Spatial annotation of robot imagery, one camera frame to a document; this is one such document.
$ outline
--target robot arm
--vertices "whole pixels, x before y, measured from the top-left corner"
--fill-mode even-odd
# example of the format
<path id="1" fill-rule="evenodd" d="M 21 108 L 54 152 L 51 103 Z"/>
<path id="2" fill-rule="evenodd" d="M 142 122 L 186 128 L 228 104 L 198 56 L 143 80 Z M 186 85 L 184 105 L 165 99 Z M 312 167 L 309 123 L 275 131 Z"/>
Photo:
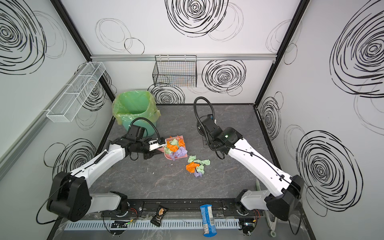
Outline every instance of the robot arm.
<path id="1" fill-rule="evenodd" d="M 212 114 L 203 121 L 196 110 L 196 103 L 199 99 L 205 100 L 212 110 Z M 213 107 L 206 98 L 197 97 L 195 99 L 194 112 L 197 118 L 197 130 L 205 137 L 209 148 L 216 154 L 220 151 L 223 157 L 229 155 L 239 161 L 268 188 L 264 191 L 243 190 L 236 198 L 238 212 L 245 215 L 252 209 L 269 210 L 279 219 L 287 221 L 299 203 L 304 180 L 298 175 L 292 177 L 271 164 L 235 129 L 227 127 L 225 130 L 221 130 L 216 125 Z"/>
<path id="2" fill-rule="evenodd" d="M 140 119 L 149 122 L 144 118 L 135 119 L 127 134 L 112 141 L 108 149 L 70 173 L 58 173 L 53 178 L 47 210 L 73 222 L 88 213 L 105 210 L 116 210 L 124 216 L 128 210 L 126 195 L 119 192 L 90 194 L 88 189 L 105 171 L 132 152 L 143 153 L 145 159 L 161 153 L 156 149 L 165 146 L 166 142 L 154 126 L 158 139 L 149 142 L 140 141 L 145 129 L 133 125 Z"/>

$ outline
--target crumpled paper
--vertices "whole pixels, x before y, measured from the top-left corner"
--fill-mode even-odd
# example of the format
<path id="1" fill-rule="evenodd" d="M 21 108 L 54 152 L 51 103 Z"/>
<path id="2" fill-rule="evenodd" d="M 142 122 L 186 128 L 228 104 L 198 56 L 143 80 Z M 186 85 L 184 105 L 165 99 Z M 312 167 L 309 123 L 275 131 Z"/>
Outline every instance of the crumpled paper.
<path id="1" fill-rule="evenodd" d="M 172 158 L 172 160 L 174 161 L 175 157 L 183 157 L 187 154 L 187 152 L 188 151 L 184 147 L 180 147 L 176 152 L 172 152 L 169 155 Z"/>
<path id="2" fill-rule="evenodd" d="M 189 156 L 188 162 L 193 162 L 196 159 L 196 156 Z"/>
<path id="3" fill-rule="evenodd" d="M 195 173 L 196 167 L 200 166 L 198 163 L 191 162 L 190 164 L 186 165 L 185 168 L 190 173 Z"/>
<path id="4" fill-rule="evenodd" d="M 197 166 L 196 171 L 201 172 L 201 174 L 204 174 L 204 165 Z"/>
<path id="5" fill-rule="evenodd" d="M 169 144 L 176 145 L 177 147 L 179 147 L 179 141 L 176 140 L 176 138 L 174 138 L 172 141 L 170 141 Z"/>
<path id="6" fill-rule="evenodd" d="M 195 174 L 195 177 L 202 177 L 203 176 L 203 174 L 201 172 L 195 171 L 194 174 Z"/>
<path id="7" fill-rule="evenodd" d="M 185 147 L 185 142 L 183 139 L 179 139 L 179 147 Z"/>
<path id="8" fill-rule="evenodd" d="M 176 145 L 171 145 L 169 141 L 167 141 L 167 148 L 172 152 L 176 152 L 179 149 Z"/>
<path id="9" fill-rule="evenodd" d="M 167 148 L 167 147 L 164 147 L 164 152 L 166 154 L 171 154 L 172 153 L 172 151 L 169 148 Z"/>
<path id="10" fill-rule="evenodd" d="M 211 165 L 211 161 L 209 159 L 203 160 L 203 161 L 201 161 L 201 160 L 194 160 L 194 162 L 198 162 L 198 163 L 204 164 L 204 165 Z"/>

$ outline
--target wall shelf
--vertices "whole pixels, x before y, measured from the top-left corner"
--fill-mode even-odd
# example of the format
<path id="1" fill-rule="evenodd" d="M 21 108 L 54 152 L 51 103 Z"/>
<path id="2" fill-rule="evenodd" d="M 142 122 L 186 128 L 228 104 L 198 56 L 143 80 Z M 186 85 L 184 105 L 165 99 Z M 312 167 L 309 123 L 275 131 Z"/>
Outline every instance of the wall shelf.
<path id="1" fill-rule="evenodd" d="M 104 71 L 102 62 L 88 62 L 84 65 L 46 116 L 53 122 L 71 122 Z"/>

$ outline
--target orange paper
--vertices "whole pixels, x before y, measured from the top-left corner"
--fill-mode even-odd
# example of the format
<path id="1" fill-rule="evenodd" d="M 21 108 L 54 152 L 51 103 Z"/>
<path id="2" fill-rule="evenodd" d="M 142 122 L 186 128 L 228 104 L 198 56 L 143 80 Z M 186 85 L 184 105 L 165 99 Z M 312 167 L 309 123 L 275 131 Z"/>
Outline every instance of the orange paper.
<path id="1" fill-rule="evenodd" d="M 167 141 L 167 148 L 169 148 L 172 152 L 176 152 L 179 149 L 176 145 L 171 145 L 169 141 Z"/>
<path id="2" fill-rule="evenodd" d="M 183 139 L 179 139 L 179 146 L 180 147 L 185 147 L 185 143 Z"/>
<path id="3" fill-rule="evenodd" d="M 195 163 L 195 162 L 191 162 L 190 164 L 186 165 L 185 168 L 187 169 L 188 172 L 194 173 L 196 167 L 198 167 L 198 166 L 200 166 L 200 164 Z"/>

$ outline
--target trash can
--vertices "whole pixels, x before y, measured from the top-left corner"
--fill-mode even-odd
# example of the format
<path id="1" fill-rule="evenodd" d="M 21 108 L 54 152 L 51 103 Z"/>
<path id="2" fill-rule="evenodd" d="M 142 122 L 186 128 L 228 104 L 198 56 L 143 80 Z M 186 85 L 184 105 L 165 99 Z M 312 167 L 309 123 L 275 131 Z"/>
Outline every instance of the trash can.
<path id="1" fill-rule="evenodd" d="M 131 122 L 139 117 L 148 119 L 156 126 L 161 115 L 152 94 L 145 90 L 119 94 L 112 103 L 112 114 L 118 124 L 122 124 L 126 130 L 129 129 Z M 147 134 L 144 133 L 144 136 L 151 136 L 155 133 L 153 127 L 145 120 L 138 120 L 134 124 L 147 129 Z"/>

